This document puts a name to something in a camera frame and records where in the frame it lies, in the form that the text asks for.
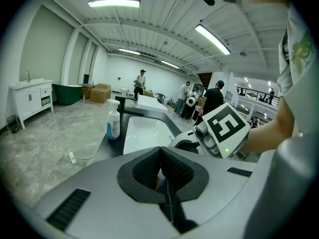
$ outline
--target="concrete floor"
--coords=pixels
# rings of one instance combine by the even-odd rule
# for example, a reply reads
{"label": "concrete floor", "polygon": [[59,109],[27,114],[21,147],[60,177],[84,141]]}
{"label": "concrete floor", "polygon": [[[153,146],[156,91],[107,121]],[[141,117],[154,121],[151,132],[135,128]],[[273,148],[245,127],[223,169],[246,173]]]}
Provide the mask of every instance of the concrete floor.
{"label": "concrete floor", "polygon": [[[133,106],[127,100],[126,106]],[[194,122],[168,116],[182,131]],[[0,135],[0,175],[8,193],[28,206],[34,206],[50,189],[78,169],[97,162],[95,158],[77,160],[72,165],[69,152],[82,158],[94,157],[106,133],[108,105],[80,100],[71,106],[54,105],[54,112],[43,111],[25,121],[25,130]]]}

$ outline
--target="fluorescent light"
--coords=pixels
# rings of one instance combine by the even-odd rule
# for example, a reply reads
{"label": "fluorescent light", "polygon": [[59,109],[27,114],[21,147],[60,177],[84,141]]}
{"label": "fluorescent light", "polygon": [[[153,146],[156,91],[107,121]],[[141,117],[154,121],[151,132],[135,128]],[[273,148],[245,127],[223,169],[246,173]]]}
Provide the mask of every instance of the fluorescent light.
{"label": "fluorescent light", "polygon": [[198,25],[195,30],[205,36],[208,40],[210,40],[213,44],[215,44],[225,55],[230,54],[230,50],[208,29],[206,29],[203,25]]}
{"label": "fluorescent light", "polygon": [[119,48],[119,50],[123,51],[123,52],[131,53],[131,54],[134,54],[134,55],[139,55],[140,54],[139,52],[136,52],[136,51],[133,51],[133,50],[126,50],[126,49],[122,49],[122,48]]}
{"label": "fluorescent light", "polygon": [[164,63],[164,64],[167,64],[167,65],[169,65],[169,66],[171,66],[171,67],[173,67],[173,68],[179,69],[178,66],[175,66],[175,65],[173,65],[173,64],[171,64],[171,63],[168,63],[168,62],[166,62],[166,61],[164,61],[164,60],[162,60],[161,62]]}
{"label": "fluorescent light", "polygon": [[139,8],[141,4],[140,0],[92,0],[88,1],[89,7],[100,6],[128,6]]}

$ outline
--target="white cabinet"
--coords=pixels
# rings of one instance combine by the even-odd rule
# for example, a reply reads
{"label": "white cabinet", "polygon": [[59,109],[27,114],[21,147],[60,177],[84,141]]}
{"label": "white cabinet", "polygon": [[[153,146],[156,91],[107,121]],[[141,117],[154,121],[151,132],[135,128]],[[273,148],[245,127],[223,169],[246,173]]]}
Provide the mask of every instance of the white cabinet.
{"label": "white cabinet", "polygon": [[[34,82],[21,82],[10,86],[13,91],[15,103],[15,114],[19,117],[22,128],[25,129],[23,121],[32,115],[52,106],[52,85],[51,80],[42,80]],[[50,99],[50,102],[43,102],[43,99]]]}

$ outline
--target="cabinet drawer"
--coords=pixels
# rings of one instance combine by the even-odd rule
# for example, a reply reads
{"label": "cabinet drawer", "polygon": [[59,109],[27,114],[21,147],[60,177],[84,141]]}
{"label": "cabinet drawer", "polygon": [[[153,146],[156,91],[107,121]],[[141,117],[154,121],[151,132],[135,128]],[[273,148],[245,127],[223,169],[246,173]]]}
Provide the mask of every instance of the cabinet drawer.
{"label": "cabinet drawer", "polygon": [[51,88],[46,87],[46,88],[41,88],[41,98],[47,97],[51,95]]}

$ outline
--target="cabinet door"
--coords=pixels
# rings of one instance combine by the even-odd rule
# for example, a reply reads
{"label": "cabinet door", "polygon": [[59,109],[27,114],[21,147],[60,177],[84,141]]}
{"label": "cabinet door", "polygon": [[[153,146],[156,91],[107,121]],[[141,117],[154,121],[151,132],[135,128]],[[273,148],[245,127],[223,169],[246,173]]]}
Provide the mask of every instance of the cabinet door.
{"label": "cabinet door", "polygon": [[30,91],[30,96],[31,96],[31,112],[35,112],[39,109],[42,108],[42,103],[41,103],[41,90],[40,89],[35,89]]}
{"label": "cabinet door", "polygon": [[23,118],[32,113],[30,91],[19,93],[16,97],[16,105],[19,115]]}

